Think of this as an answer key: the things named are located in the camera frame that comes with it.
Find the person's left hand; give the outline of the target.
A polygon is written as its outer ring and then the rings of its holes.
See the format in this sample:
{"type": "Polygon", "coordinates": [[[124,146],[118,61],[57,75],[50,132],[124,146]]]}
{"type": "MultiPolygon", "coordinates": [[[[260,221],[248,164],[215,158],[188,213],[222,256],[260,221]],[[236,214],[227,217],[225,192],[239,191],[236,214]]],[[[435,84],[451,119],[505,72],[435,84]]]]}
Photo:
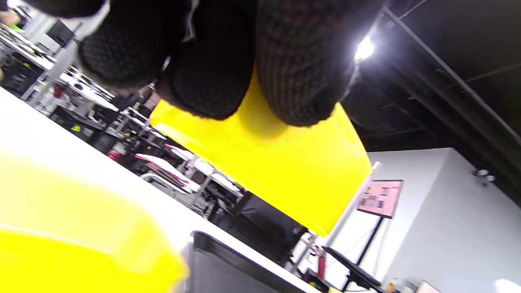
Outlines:
{"type": "Polygon", "coordinates": [[[29,0],[56,18],[109,12],[78,42],[79,67],[132,92],[155,83],[170,105],[225,120],[253,74],[285,124],[328,119],[357,83],[355,54],[385,0],[29,0]]]}

